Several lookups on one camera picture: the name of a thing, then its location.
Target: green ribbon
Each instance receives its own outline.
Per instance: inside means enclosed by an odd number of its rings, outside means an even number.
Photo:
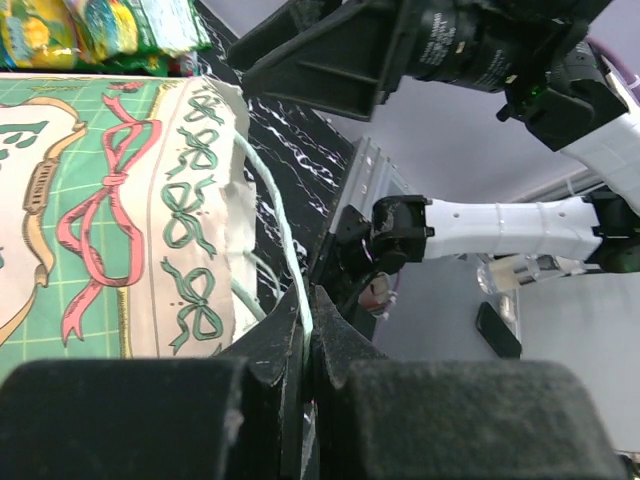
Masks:
[[[220,138],[220,134],[210,128],[202,130],[197,134],[180,127],[178,133],[185,137],[185,142],[189,148],[178,157],[179,165],[166,173],[169,179],[187,168],[187,163],[191,160],[190,167],[192,170],[213,170],[218,166],[218,156],[211,151],[211,144]]]
[[[224,325],[218,314],[209,307],[207,300],[216,284],[213,274],[206,268],[195,268],[183,278],[166,257],[161,262],[161,266],[165,272],[173,277],[180,298],[188,303],[188,305],[180,309],[176,317],[181,333],[169,344],[173,347],[173,354],[175,355],[180,351],[182,346],[189,340],[191,334],[199,342],[220,338],[224,332]],[[200,279],[204,280],[204,288],[201,293],[198,293],[194,284]],[[193,329],[190,332],[187,318],[191,314],[193,314]],[[212,332],[202,331],[203,320],[213,329]]]
[[[211,95],[196,95],[195,97],[191,97],[187,103],[193,110],[185,115],[185,121],[199,122],[205,118],[210,118],[217,122],[218,125],[224,125],[224,120],[216,114],[215,109],[215,107],[222,103],[221,98]]]
[[[191,215],[204,204],[204,193],[202,189],[213,183],[212,177],[199,181],[193,189],[196,200],[194,200],[191,205],[187,205],[187,200],[191,194],[191,185],[188,183],[170,183],[162,187],[160,197],[172,212],[171,220],[169,220],[169,223],[167,223],[167,226],[162,232],[162,238],[170,248],[183,248],[195,238],[196,243],[209,254],[209,258],[213,259],[213,256],[216,254],[216,248],[205,239],[202,225],[200,225],[197,218]],[[173,195],[174,190],[181,191],[178,200],[176,200],[176,197]],[[174,240],[173,233],[178,224],[184,227],[185,233],[180,238]]]

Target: black phone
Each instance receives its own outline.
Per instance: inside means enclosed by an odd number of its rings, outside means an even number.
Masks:
[[[522,356],[522,344],[489,302],[480,305],[476,327],[500,358]]]

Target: black marble table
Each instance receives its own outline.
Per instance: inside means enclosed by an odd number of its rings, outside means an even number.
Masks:
[[[237,37],[205,5],[197,2],[213,44],[200,55],[203,73],[230,84],[240,84],[241,73],[226,63],[226,52]],[[329,219],[346,180],[353,145],[311,109],[261,98],[247,98],[251,144],[268,165],[282,192],[291,223],[298,260],[307,262],[320,247]],[[258,191],[256,253],[280,275],[283,287],[290,283],[271,199],[250,165],[245,167]],[[274,302],[274,285],[258,274],[258,296],[265,308]]]

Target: green checkered pattern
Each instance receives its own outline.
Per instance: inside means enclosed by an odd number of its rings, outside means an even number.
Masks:
[[[102,95],[119,95],[125,110],[134,118],[142,119],[148,117],[158,88],[163,83],[160,79],[149,79],[145,80],[145,85],[136,93],[123,93],[108,89],[110,81],[114,80],[116,79],[0,79],[0,104],[14,106],[34,97],[57,98],[71,105],[78,112],[80,120],[86,122],[88,127],[88,131],[80,140],[67,147],[56,171],[43,219],[44,234],[49,248],[55,255],[56,263],[49,276],[48,287],[38,288],[35,306],[28,317],[7,342],[0,346],[0,382],[17,365],[39,358],[120,356],[117,292],[108,287],[103,288],[84,314],[84,341],[80,341],[72,333],[67,346],[63,345],[62,315],[69,302],[87,285],[89,276],[82,260],[63,248],[55,237],[55,229],[60,218],[102,188],[102,179],[108,173],[102,148],[102,134],[106,129],[120,125],[121,122],[104,105]],[[33,87],[55,87],[56,90],[34,91]],[[136,140],[130,148],[136,149],[144,140],[145,138]],[[77,235],[79,225],[74,225],[73,230]],[[113,221],[107,200],[102,203],[94,217],[91,239],[92,245],[103,258],[106,274],[110,277],[127,276],[128,239]]]

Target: red ribbon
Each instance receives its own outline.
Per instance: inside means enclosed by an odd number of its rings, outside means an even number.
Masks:
[[[136,120],[122,107],[119,97],[109,98],[103,95],[102,99],[107,108],[122,122],[121,125],[106,130],[102,136],[109,173],[102,180],[104,186],[64,214],[56,230],[60,244],[82,258],[90,277],[87,286],[71,300],[62,317],[62,341],[65,345],[71,332],[75,332],[76,336],[82,340],[82,316],[103,287],[119,288],[133,285],[140,280],[144,271],[144,238],[122,206],[120,186],[127,180],[128,170],[158,141],[162,134],[162,123],[159,120]],[[125,160],[127,148],[145,131],[147,125],[151,126],[149,139]],[[117,145],[113,145],[116,134],[127,129],[129,134]],[[126,277],[106,276],[102,257],[91,246],[93,217],[105,199],[109,201],[116,224],[129,238],[131,263],[129,275]],[[79,219],[81,219],[80,236],[76,237],[71,226]]]

